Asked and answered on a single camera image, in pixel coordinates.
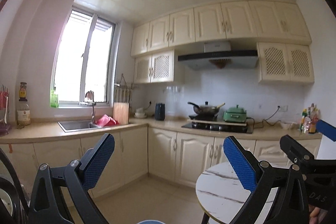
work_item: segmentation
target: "green electric pot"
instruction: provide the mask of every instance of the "green electric pot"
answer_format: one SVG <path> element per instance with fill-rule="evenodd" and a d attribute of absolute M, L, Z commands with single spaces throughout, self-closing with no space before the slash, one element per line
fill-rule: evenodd
<path fill-rule="evenodd" d="M 230 107 L 224 112 L 223 120 L 225 122 L 246 122 L 246 110 L 244 108 L 236 105 L 235 107 Z"/>

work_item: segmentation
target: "table leg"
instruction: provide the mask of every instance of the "table leg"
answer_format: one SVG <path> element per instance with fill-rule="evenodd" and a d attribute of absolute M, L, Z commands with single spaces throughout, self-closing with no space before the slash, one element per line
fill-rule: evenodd
<path fill-rule="evenodd" d="M 210 219 L 210 216 L 208 216 L 206 213 L 204 213 L 201 224 L 208 224 L 209 219 Z"/>

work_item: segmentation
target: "tile floor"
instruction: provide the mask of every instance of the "tile floor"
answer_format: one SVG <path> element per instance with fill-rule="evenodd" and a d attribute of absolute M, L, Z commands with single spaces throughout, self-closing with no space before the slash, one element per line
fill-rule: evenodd
<path fill-rule="evenodd" d="M 137 224 L 146 219 L 165 224 L 200 224 L 203 217 L 195 189 L 154 178 L 144 178 L 96 205 L 110 224 Z M 76 224 L 82 223 L 74 208 L 71 214 Z"/>

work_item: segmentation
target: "pot handle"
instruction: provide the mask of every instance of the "pot handle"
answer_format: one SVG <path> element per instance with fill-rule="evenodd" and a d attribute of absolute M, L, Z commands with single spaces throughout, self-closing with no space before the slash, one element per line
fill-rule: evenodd
<path fill-rule="evenodd" d="M 216 108 L 220 108 L 220 107 L 222 107 L 223 105 L 225 105 L 225 103 L 222 103 L 221 105 L 216 106 Z"/>
<path fill-rule="evenodd" d="M 189 105 L 193 105 L 194 107 L 197 107 L 198 109 L 200 109 L 199 105 L 196 105 L 196 104 L 194 104 L 194 103 L 192 103 L 192 102 L 188 102 L 188 104 L 189 104 Z"/>

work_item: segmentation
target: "window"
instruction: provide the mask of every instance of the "window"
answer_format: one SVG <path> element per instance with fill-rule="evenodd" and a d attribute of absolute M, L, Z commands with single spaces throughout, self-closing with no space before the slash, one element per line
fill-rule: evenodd
<path fill-rule="evenodd" d="M 115 24 L 72 10 L 59 45 L 54 87 L 60 105 L 78 104 L 94 92 L 96 102 L 108 103 L 110 50 Z"/>

